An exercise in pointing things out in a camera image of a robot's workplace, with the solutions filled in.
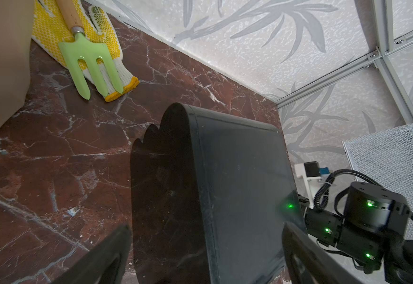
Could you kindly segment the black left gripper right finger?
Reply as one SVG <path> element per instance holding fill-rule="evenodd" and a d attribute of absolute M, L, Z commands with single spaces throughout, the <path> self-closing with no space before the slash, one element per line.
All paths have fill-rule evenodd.
<path fill-rule="evenodd" d="M 293 284 L 358 284 L 360 282 L 291 222 L 287 222 L 284 226 L 282 246 Z"/>

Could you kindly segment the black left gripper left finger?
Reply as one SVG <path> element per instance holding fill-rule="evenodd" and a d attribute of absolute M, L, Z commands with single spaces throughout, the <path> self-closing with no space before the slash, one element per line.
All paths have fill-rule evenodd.
<path fill-rule="evenodd" d="M 120 284 L 131 244 L 132 231 L 122 224 L 53 283 Z"/>

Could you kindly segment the black drawer cabinet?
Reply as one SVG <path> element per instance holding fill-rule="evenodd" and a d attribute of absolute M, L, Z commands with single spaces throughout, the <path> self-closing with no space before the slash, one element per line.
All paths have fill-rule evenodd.
<path fill-rule="evenodd" d="M 268 284 L 284 225 L 305 227 L 271 124 L 174 103 L 134 142 L 130 177 L 141 284 Z"/>

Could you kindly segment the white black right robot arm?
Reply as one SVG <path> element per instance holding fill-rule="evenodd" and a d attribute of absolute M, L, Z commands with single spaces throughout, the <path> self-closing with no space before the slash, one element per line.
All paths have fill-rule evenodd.
<path fill-rule="evenodd" d="M 303 217 L 317 244 L 326 252 L 353 260 L 357 270 L 384 269 L 389 284 L 413 284 L 413 240 L 404 238 L 413 221 L 406 198 L 379 185 L 353 182 L 335 202 L 346 197 L 344 212 L 313 209 L 299 197 Z"/>

